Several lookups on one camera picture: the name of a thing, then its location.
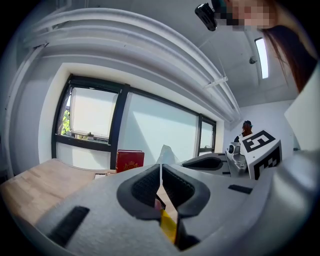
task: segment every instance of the book cover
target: book cover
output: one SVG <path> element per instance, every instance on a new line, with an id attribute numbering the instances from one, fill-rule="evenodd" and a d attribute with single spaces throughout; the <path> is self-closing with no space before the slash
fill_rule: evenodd
<path id="1" fill-rule="evenodd" d="M 116 153 L 116 173 L 144 166 L 145 153 L 141 150 L 118 150 Z"/>

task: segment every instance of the window frame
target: window frame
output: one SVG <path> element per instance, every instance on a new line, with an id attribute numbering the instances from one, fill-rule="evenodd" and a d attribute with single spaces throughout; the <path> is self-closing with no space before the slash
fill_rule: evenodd
<path id="1" fill-rule="evenodd" d="M 58 124 L 60 123 L 60 118 L 63 118 L 61 115 L 61 109 L 63 104 L 66 103 L 66 99 L 69 97 L 70 93 L 67 92 L 70 88 L 84 88 L 84 89 L 91 89 L 91 90 L 99 90 L 105 91 L 110 93 L 117 93 L 118 97 L 115 103 L 114 112 L 112 116 L 111 126 L 110 126 L 110 133 L 108 144 L 106 143 L 99 143 L 92 140 L 82 140 L 77 139 L 69 136 L 64 136 L 58 134 Z M 67 79 L 61 95 L 59 97 L 52 126 L 52 135 L 51 135 L 51 156 L 52 158 L 57 158 L 57 143 L 67 144 L 70 146 L 75 146 L 78 148 L 84 148 L 89 150 L 97 150 L 103 152 L 110 152 L 110 169 L 116 169 L 116 161 L 117 161 L 117 150 L 118 150 L 118 141 L 120 135 L 120 128 L 121 128 L 121 121 L 123 117 L 123 113 L 125 110 L 126 100 L 128 93 L 133 93 L 137 95 L 141 95 L 158 102 L 165 103 L 172 107 L 178 108 L 180 110 L 186 111 L 191 113 L 198 118 L 198 126 L 197 132 L 195 134 L 195 150 L 194 156 L 199 156 L 201 152 L 209 152 L 215 150 L 215 143 L 216 143 L 216 122 L 211 120 L 210 118 L 204 116 L 201 113 L 198 113 L 194 110 L 191 110 L 185 106 L 182 106 L 178 103 L 175 103 L 169 99 L 157 96 L 150 92 L 131 87 L 129 84 L 121 84 L 117 82 L 91 78 L 91 77 L 84 77 L 79 75 L 70 74 L 69 78 Z M 208 123 L 213 126 L 213 138 L 212 138 L 212 148 L 200 148 L 201 143 L 201 129 L 202 129 L 202 121 Z"/>

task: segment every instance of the person with long hair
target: person with long hair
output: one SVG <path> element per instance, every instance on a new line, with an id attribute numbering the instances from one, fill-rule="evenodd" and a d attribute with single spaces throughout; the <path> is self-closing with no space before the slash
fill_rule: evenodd
<path id="1" fill-rule="evenodd" d="M 317 52 L 298 20 L 275 0 L 220 0 L 240 26 L 260 30 L 279 59 L 292 72 L 299 93 L 317 65 Z"/>
<path id="2" fill-rule="evenodd" d="M 242 133 L 239 134 L 239 135 L 234 139 L 234 142 L 239 142 L 239 138 L 246 137 L 246 136 L 252 134 L 251 128 L 252 128 L 251 122 L 250 122 L 249 120 L 244 121 L 244 123 L 243 123 L 243 125 L 242 125 Z"/>

